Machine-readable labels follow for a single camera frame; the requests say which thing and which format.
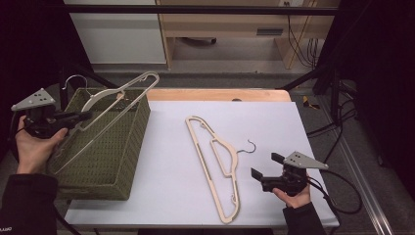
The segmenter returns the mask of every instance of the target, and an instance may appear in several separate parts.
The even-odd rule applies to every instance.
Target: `hanger hook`
[[[88,88],[88,80],[86,79],[86,77],[85,77],[85,76],[80,75],[80,74],[75,74],[75,75],[72,75],[72,76],[68,77],[68,78],[67,78],[67,80],[65,81],[65,87],[64,87],[64,88],[62,88],[62,89],[63,89],[63,90],[66,90],[66,89],[68,88],[68,81],[70,81],[72,78],[77,77],[77,76],[79,76],[79,77],[82,77],[82,78],[83,78],[83,80],[85,81],[85,91],[86,91],[86,92],[87,92],[90,96],[92,96],[92,95],[91,95],[91,93],[89,93],[89,91],[87,90],[87,88]]]
[[[245,152],[245,153],[251,154],[251,153],[255,152],[255,150],[256,150],[256,144],[254,144],[254,142],[252,142],[251,140],[248,140],[248,142],[254,145],[254,149],[252,151],[240,150],[240,151],[238,151],[236,153],[239,154],[241,152]]]

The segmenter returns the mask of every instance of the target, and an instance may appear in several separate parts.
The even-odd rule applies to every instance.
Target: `floor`
[[[250,38],[218,38],[213,45],[206,41],[179,39],[170,70],[154,65],[140,67],[97,65],[95,69],[97,73],[117,84],[125,83],[141,71],[153,70],[157,71],[163,79],[159,87],[268,89],[281,87],[310,71],[310,68],[304,67],[301,63],[296,63],[292,70],[286,70],[272,39]],[[298,105],[306,132],[331,122],[327,116],[328,96],[314,96],[310,89],[313,83],[314,81],[310,80],[290,92],[293,101]],[[304,96],[312,106],[303,104]],[[346,95],[341,96],[341,102],[347,99]],[[336,129],[309,138],[317,160],[324,160],[339,133],[340,130]],[[363,195],[364,208],[357,214],[342,214],[343,225],[335,234],[415,234],[415,224],[411,220],[415,217],[415,203],[405,192],[393,169],[378,165],[376,150],[372,148],[364,126],[358,118],[345,121],[342,137],[329,165],[346,179],[354,182]],[[360,172],[356,173],[350,167],[353,165],[350,162],[356,162]],[[16,163],[10,157],[0,164],[1,193],[7,175],[13,173],[15,168]],[[363,176],[363,185],[361,178],[356,177],[359,173]],[[356,208],[356,194],[349,186],[330,175],[323,177],[329,194],[339,208],[346,211]],[[58,202],[57,206],[61,214],[65,214],[68,208],[66,202]],[[65,228],[60,227],[60,229],[62,231],[59,234],[68,234]],[[105,229],[100,231],[102,234],[136,234],[136,230],[126,230],[121,233]],[[91,230],[83,230],[82,233],[94,234]],[[284,230],[274,230],[274,234],[284,233]]]

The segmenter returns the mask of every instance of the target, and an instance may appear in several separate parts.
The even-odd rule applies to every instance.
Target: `gray floor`
[[[174,55],[173,68],[167,70],[153,65],[126,67],[99,67],[99,73],[117,84],[139,74],[140,71],[155,69],[161,75],[158,87],[222,87],[222,88],[275,88],[287,84],[309,71],[300,63],[293,70],[285,70],[275,44],[271,40],[254,39],[220,39],[215,45],[206,42],[179,40]],[[310,92],[314,81],[308,81],[290,92],[291,98],[297,103],[305,131],[311,131],[326,125],[330,121],[324,109],[312,109],[302,103],[303,95],[307,95],[310,104],[324,107],[329,99],[327,96],[315,97]],[[330,168],[355,182],[353,173],[347,167],[348,149],[358,163],[367,184],[373,192],[375,202],[379,204],[385,216],[386,225],[392,230],[377,231],[374,225],[373,209],[370,204],[358,214],[342,214],[342,226],[336,234],[415,234],[415,203],[409,197],[393,169],[381,167],[377,162],[377,153],[373,149],[366,131],[358,119],[351,118],[344,124],[342,145],[337,146],[331,159]],[[323,161],[336,140],[336,132],[330,131],[315,138],[310,138],[314,156]],[[0,192],[3,192],[7,176],[16,169],[16,163],[7,156],[0,164]],[[350,211],[356,208],[355,193],[341,180],[323,174],[325,183],[337,207]],[[61,213],[65,213],[66,202],[57,202]],[[275,234],[284,234],[285,230],[275,230]]]

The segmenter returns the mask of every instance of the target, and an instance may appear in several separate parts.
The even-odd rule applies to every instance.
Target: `green basket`
[[[103,89],[77,89],[66,108],[79,112],[91,94]],[[47,174],[59,181],[58,199],[128,200],[144,133],[150,116],[147,96],[126,112],[91,147],[62,169],[99,131],[114,119],[129,103],[143,92],[142,89],[125,91],[125,97],[97,120],[86,131],[77,131],[68,147],[48,163]],[[115,95],[98,101],[90,111],[92,119],[115,101]]]

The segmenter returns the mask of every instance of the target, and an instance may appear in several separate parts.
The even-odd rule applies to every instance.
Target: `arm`
[[[326,232],[320,218],[311,203],[310,186],[307,186],[294,197],[288,196],[278,188],[272,192],[287,205],[283,209],[289,235],[325,235]]]
[[[23,128],[23,117],[19,129]],[[40,174],[55,146],[62,141],[67,129],[51,139],[38,139],[24,129],[16,134],[19,150],[17,174],[7,183],[0,210],[1,234],[56,234],[53,202],[58,181]]]

